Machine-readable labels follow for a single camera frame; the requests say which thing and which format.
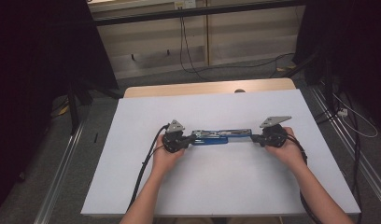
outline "forearm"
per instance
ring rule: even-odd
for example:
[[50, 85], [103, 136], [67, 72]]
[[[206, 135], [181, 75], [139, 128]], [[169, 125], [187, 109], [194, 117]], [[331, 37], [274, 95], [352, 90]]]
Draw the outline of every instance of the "forearm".
[[151, 174], [120, 224], [150, 224], [164, 175]]
[[293, 165], [290, 169], [307, 204], [322, 223], [353, 223], [305, 164]]

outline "white tabletop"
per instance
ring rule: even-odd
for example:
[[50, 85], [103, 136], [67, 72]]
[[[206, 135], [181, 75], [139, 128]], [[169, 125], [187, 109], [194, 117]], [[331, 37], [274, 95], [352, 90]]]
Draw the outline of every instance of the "white tabletop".
[[[156, 132], [173, 119], [192, 130], [252, 129], [271, 116], [292, 116], [308, 164], [348, 214], [360, 210], [298, 90], [124, 98], [118, 105], [81, 214], [122, 216]], [[148, 165], [140, 188], [149, 173]], [[292, 173], [247, 142], [191, 146], [162, 183], [155, 214], [173, 217], [303, 214]]]

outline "gray carpet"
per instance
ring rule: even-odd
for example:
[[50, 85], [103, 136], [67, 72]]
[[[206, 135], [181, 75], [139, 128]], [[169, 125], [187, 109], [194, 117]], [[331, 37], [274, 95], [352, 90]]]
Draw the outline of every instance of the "gray carpet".
[[[278, 66], [290, 65], [290, 56], [278, 61]], [[250, 66], [258, 63], [269, 62], [234, 63], [230, 66]], [[261, 67], [248, 68], [219, 68], [200, 73], [204, 78], [212, 81], [268, 78], [275, 70], [275, 64], [270, 63]], [[176, 71], [165, 74], [150, 75], [146, 77], [132, 77], [119, 80], [119, 93], [124, 93], [131, 86], [162, 85], [172, 83], [202, 82], [201, 78], [192, 73]], [[301, 90], [305, 101], [309, 105], [312, 114], [319, 114], [322, 110], [311, 94], [310, 88], [303, 81], [302, 75], [294, 77], [294, 82]], [[89, 110], [89, 115], [84, 126], [83, 133], [74, 152], [71, 164], [68, 167], [60, 195], [52, 211], [49, 223], [119, 223], [119, 218], [91, 218], [80, 214], [83, 202], [90, 182], [97, 166], [100, 154], [104, 147], [110, 124], [115, 114], [117, 101], [105, 97], [98, 92], [92, 92], [94, 102], [92, 106], [80, 106], [80, 110]], [[340, 169], [345, 174], [345, 179], [352, 183], [352, 164], [349, 153], [344, 144], [337, 136], [329, 122], [319, 125], [332, 154]], [[369, 128], [361, 124], [361, 128], [367, 132]], [[41, 144], [33, 162], [26, 171], [26, 180], [18, 183], [7, 197], [0, 210], [0, 223], [33, 223], [36, 214], [42, 204], [49, 184], [53, 178], [60, 159], [63, 156], [68, 143], [71, 130], [69, 114], [65, 114], [51, 121], [44, 142]], [[361, 141], [362, 149], [368, 160], [372, 161], [374, 168], [381, 175], [381, 133], [374, 139]], [[381, 202], [375, 196], [365, 178], [360, 175], [360, 190], [363, 205], [362, 223], [381, 223]], [[310, 223], [306, 216], [284, 217], [285, 223]]]

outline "person's right arm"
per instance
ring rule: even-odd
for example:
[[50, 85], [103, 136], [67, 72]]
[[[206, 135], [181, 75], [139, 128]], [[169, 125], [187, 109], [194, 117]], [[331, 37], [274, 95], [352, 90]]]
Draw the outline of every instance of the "person's right arm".
[[[294, 136], [291, 128], [284, 129], [288, 134]], [[322, 223], [353, 223], [304, 163], [302, 153], [295, 143], [287, 140], [283, 147], [266, 146], [266, 150], [275, 155], [293, 172], [304, 199]]]

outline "white board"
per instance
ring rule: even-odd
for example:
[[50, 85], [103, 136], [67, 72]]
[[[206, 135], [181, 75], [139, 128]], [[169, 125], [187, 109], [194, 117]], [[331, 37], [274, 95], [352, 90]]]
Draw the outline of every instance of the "white board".
[[[252, 129], [271, 116], [292, 127], [323, 187], [345, 212], [359, 213], [299, 90], [120, 99], [81, 214], [121, 216], [156, 132], [173, 119], [186, 130]], [[150, 161], [141, 182], [150, 173]], [[249, 142], [190, 146], [165, 177], [157, 216], [283, 216], [303, 214], [290, 170]]]

